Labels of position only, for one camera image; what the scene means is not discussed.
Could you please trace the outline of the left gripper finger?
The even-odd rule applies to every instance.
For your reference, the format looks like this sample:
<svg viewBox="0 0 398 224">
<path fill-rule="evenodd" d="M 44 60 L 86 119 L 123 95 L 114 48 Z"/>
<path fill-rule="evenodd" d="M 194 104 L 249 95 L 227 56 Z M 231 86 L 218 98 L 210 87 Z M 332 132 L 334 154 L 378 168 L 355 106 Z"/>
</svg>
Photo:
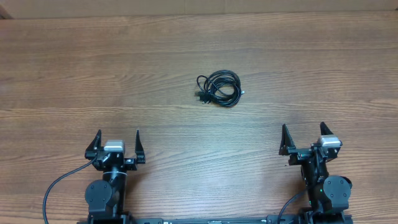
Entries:
<svg viewBox="0 0 398 224">
<path fill-rule="evenodd" d="M 101 147 L 101 130 L 99 129 L 96 136 L 85 150 L 86 159 L 94 159 L 97 156 L 97 151 Z"/>
<path fill-rule="evenodd" d="M 145 156 L 144 148 L 143 148 L 141 140 L 140 140 L 139 130 L 136 131 L 135 153 L 136 153 L 136 163 L 137 164 L 145 164 L 146 156 Z"/>
</svg>

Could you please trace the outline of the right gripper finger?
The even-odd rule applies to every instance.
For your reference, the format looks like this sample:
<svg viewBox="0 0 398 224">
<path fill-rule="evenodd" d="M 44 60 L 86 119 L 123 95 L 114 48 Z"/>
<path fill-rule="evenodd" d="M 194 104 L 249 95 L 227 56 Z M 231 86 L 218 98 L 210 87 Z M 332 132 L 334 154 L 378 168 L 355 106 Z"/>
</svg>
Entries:
<svg viewBox="0 0 398 224">
<path fill-rule="evenodd" d="M 288 156 L 291 154 L 293 150 L 296 150 L 296 146 L 294 141 L 289 133 L 288 127 L 286 124 L 282 125 L 282 137 L 279 147 L 279 155 L 280 156 Z"/>
<path fill-rule="evenodd" d="M 320 131 L 322 136 L 333 135 L 333 132 L 329 129 L 329 127 L 325 124 L 324 121 L 320 123 Z"/>
</svg>

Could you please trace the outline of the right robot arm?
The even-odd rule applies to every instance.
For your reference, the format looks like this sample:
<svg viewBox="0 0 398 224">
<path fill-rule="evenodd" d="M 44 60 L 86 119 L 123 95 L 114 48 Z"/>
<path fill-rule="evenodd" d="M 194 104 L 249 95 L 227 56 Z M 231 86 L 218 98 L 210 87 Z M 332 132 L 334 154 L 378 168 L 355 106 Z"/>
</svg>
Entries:
<svg viewBox="0 0 398 224">
<path fill-rule="evenodd" d="M 279 155 L 289 156 L 290 166 L 300 166 L 305 189 L 295 194 L 281 208 L 277 223 L 353 223 L 344 211 L 349 208 L 352 182 L 347 177 L 330 175 L 327 163 L 336 159 L 342 141 L 324 123 L 320 137 L 308 148 L 297 148 L 286 124 L 282 125 Z M 296 215 L 284 215 L 289 204 L 303 194 L 308 195 L 309 207 Z"/>
</svg>

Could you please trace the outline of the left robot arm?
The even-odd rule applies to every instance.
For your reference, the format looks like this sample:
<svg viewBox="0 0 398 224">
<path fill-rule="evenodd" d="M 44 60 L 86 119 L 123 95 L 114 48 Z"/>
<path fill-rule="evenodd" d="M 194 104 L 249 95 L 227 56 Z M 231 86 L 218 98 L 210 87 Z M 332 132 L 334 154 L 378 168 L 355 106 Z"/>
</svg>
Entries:
<svg viewBox="0 0 398 224">
<path fill-rule="evenodd" d="M 85 191 L 88 204 L 88 223 L 134 223 L 131 212 L 124 210 L 127 173 L 137 170 L 146 163 L 144 148 L 139 132 L 136 133 L 136 157 L 125 156 L 123 140 L 109 140 L 101 145 L 101 131 L 98 131 L 85 150 L 85 158 L 102 172 L 102 178 L 90 183 Z"/>
</svg>

